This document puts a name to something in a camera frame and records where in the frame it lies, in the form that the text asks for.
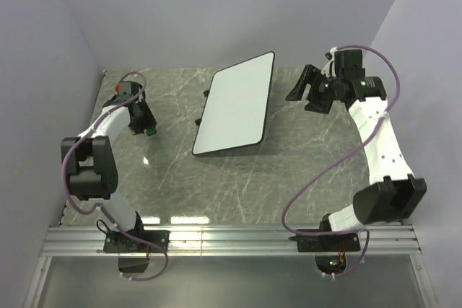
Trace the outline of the green whiteboard eraser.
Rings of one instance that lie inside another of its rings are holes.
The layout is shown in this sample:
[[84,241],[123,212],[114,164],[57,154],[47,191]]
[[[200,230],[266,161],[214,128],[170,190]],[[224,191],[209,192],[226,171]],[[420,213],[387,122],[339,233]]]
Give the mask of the green whiteboard eraser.
[[156,129],[155,126],[149,127],[149,128],[147,128],[147,129],[145,130],[145,134],[146,134],[147,136],[153,136],[153,135],[156,134],[156,132],[157,132],[157,129]]

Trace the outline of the white whiteboard black frame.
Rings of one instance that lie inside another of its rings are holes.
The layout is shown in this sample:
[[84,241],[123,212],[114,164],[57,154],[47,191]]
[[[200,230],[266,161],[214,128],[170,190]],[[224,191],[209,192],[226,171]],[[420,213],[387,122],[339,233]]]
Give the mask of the white whiteboard black frame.
[[204,93],[206,101],[191,153],[194,156],[260,144],[274,74],[269,51],[217,71]]

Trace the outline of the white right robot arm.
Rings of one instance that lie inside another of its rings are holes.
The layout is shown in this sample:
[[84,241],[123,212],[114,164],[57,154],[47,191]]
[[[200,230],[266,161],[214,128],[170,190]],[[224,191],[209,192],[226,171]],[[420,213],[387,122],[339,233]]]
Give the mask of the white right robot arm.
[[308,64],[302,70],[288,101],[300,100],[306,93],[306,110],[328,113],[332,104],[344,104],[359,132],[361,143],[333,164],[328,171],[353,157],[365,154],[369,185],[353,195],[345,208],[326,215],[317,230],[286,229],[303,237],[318,237],[321,246],[335,250],[344,241],[344,234],[358,232],[374,223],[390,223],[408,219],[427,192],[425,179],[414,175],[398,144],[389,110],[385,87],[378,76],[366,76],[359,64],[335,71],[334,64],[324,69]]

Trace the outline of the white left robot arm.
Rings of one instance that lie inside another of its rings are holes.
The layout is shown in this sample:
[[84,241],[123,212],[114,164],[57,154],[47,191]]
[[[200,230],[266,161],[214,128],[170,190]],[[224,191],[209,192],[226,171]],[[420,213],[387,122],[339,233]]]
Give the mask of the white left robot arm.
[[108,222],[106,234],[130,252],[151,242],[139,213],[118,192],[113,145],[125,128],[136,135],[150,136],[155,127],[146,102],[111,101],[89,128],[61,141],[61,181],[66,202],[81,215],[102,213]]

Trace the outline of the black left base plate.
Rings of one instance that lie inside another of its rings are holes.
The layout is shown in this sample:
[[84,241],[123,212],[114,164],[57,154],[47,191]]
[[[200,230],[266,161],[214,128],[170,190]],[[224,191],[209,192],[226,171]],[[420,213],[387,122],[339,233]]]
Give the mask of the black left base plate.
[[[145,231],[141,236],[145,242],[152,243],[162,250],[166,251],[168,248],[170,232],[166,230]],[[106,234],[103,246],[104,253],[160,253],[157,248],[137,242],[131,238],[121,234],[120,232],[109,231]]]

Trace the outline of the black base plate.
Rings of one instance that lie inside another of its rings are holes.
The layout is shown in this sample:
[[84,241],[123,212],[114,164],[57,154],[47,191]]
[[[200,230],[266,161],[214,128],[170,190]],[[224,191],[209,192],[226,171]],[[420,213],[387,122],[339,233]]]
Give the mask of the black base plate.
[[298,252],[357,252],[361,250],[356,233],[321,236],[302,236],[295,234],[289,238],[297,243]]
[[[145,231],[141,236],[145,242],[152,243],[162,250],[166,251],[168,248],[170,232],[166,230]],[[157,248],[137,242],[131,238],[121,234],[120,232],[109,231],[106,234],[103,246],[104,253],[160,253]]]

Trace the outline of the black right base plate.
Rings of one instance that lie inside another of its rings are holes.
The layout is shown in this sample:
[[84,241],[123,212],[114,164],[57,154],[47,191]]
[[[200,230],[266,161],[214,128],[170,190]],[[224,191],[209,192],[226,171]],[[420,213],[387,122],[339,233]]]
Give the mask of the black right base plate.
[[289,238],[297,243],[298,252],[357,252],[361,250],[356,233],[321,236],[302,236],[295,234]]

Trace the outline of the aluminium front rail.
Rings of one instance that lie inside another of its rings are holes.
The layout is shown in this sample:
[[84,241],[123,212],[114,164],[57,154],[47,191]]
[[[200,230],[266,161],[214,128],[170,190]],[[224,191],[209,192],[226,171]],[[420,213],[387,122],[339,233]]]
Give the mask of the aluminium front rail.
[[[174,224],[169,231],[169,257],[299,256],[297,243],[278,225],[212,226]],[[412,226],[370,226],[367,255],[417,255],[421,248]],[[40,255],[43,257],[133,257],[145,251],[122,253],[109,245],[94,226],[50,228]]]

